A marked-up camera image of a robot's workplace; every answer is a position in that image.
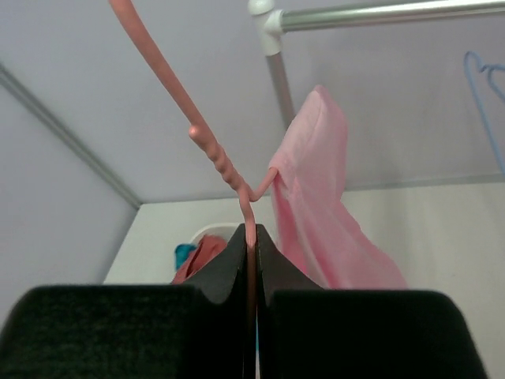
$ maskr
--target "white container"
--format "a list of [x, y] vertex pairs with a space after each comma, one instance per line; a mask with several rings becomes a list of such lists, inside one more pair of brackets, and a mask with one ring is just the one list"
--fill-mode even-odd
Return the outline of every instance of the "white container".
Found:
[[198, 242], [200, 242], [204, 235], [217, 235], [228, 242], [237, 230], [238, 225], [238, 223], [211, 223], [206, 227], [202, 227], [197, 233], [195, 233], [189, 243], [198, 245]]

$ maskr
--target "metal pole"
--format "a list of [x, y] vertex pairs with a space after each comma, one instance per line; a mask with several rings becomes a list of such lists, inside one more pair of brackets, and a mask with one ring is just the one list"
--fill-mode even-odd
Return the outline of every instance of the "metal pole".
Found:
[[81, 158], [100, 178], [128, 202], [138, 209], [142, 205], [139, 197], [72, 131], [56, 118], [25, 86], [0, 63], [0, 84], [37, 117], [56, 137]]
[[282, 12], [283, 32], [340, 28], [440, 18], [484, 16], [505, 13], [505, 1], [435, 0], [428, 2], [386, 3], [338, 6]]
[[294, 118], [294, 107], [284, 61], [282, 60], [282, 53], [269, 55], [266, 58], [275, 94], [277, 95], [277, 102], [281, 110], [282, 122], [287, 129]]

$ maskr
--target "pink plastic hanger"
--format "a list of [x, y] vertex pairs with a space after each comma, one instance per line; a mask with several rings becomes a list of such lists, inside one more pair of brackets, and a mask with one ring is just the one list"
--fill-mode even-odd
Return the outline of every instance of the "pink plastic hanger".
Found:
[[144, 27], [132, 2], [110, 0], [109, 3], [129, 38], [192, 125], [189, 128], [189, 137], [207, 154], [223, 180], [237, 192], [240, 209], [244, 215], [245, 240], [247, 246], [252, 249], [256, 245], [256, 222], [250, 203], [258, 201], [264, 195], [278, 171], [270, 168], [258, 189], [253, 191], [235, 170], [223, 147], [215, 139], [208, 124]]

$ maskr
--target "hanging pink fabric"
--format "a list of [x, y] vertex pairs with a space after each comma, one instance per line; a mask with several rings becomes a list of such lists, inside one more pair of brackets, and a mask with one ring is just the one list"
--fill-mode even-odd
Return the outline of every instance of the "hanging pink fabric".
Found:
[[317, 86], [270, 162], [279, 250], [323, 287], [405, 288], [396, 264], [363, 234], [340, 201], [346, 181], [346, 120]]

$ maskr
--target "black clamp jaw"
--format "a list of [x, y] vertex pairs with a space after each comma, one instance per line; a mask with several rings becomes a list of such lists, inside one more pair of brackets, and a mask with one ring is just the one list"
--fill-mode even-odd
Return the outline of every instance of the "black clamp jaw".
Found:
[[253, 378], [252, 279], [263, 378], [486, 378], [447, 296], [324, 290], [257, 236], [255, 278], [241, 225], [181, 285], [29, 291], [0, 335], [0, 378]]

